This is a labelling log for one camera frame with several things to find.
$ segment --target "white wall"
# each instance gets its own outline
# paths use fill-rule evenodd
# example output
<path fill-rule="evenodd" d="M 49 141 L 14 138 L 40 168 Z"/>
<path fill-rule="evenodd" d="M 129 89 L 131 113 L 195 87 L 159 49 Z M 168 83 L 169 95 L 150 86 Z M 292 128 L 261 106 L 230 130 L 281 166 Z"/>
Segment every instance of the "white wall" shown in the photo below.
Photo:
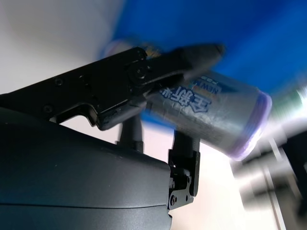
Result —
<path fill-rule="evenodd" d="M 0 0 L 0 93 L 97 59 L 124 0 Z"/>

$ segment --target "purple can rim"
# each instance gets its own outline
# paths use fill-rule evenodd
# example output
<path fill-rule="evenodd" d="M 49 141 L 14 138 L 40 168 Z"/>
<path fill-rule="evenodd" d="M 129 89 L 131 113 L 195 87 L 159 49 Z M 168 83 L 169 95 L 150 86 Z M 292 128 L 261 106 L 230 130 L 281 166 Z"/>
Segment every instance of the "purple can rim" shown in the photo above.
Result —
<path fill-rule="evenodd" d="M 235 161 L 241 161 L 255 148 L 272 108 L 272 99 L 266 93 L 260 91 L 254 110 L 241 133 L 227 156 Z"/>

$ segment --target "silver can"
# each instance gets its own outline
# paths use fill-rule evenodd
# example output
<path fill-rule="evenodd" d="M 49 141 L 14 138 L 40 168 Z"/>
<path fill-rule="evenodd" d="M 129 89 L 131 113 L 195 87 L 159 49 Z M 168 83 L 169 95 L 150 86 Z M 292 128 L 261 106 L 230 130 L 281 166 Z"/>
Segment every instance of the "silver can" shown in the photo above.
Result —
<path fill-rule="evenodd" d="M 271 98 L 257 88 L 208 71 L 198 79 L 160 91 L 147 110 L 177 130 L 241 160 L 254 148 L 271 106 Z"/>

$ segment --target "blue background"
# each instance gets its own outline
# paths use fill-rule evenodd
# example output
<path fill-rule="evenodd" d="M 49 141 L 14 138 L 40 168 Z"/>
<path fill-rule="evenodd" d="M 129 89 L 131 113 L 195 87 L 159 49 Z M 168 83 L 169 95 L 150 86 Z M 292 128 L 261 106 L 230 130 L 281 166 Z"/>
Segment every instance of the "blue background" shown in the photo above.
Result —
<path fill-rule="evenodd" d="M 131 35 L 165 51 L 222 42 L 214 70 L 268 93 L 307 70 L 307 0 L 128 0 L 114 39 Z"/>

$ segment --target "bolt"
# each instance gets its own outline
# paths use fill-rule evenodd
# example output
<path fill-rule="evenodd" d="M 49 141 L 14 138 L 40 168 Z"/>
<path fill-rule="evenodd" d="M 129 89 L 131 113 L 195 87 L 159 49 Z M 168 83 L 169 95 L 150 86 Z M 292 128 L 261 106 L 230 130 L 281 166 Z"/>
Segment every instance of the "bolt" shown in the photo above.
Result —
<path fill-rule="evenodd" d="M 52 108 L 51 105 L 45 105 L 45 106 L 43 107 L 43 111 L 44 111 L 45 113 L 47 113 L 47 114 L 50 114 L 50 113 L 53 111 L 53 108 Z"/>
<path fill-rule="evenodd" d="M 55 84 L 56 84 L 57 86 L 61 86 L 61 85 L 63 84 L 63 80 L 62 80 L 61 78 L 56 78 Z"/>
<path fill-rule="evenodd" d="M 171 197 L 171 206 L 175 205 L 176 202 L 177 202 L 177 196 L 172 195 L 172 197 Z"/>
<path fill-rule="evenodd" d="M 145 78 L 146 72 L 144 71 L 144 69 L 142 67 L 139 68 L 136 72 L 138 73 L 138 78 L 139 79 L 144 79 Z"/>

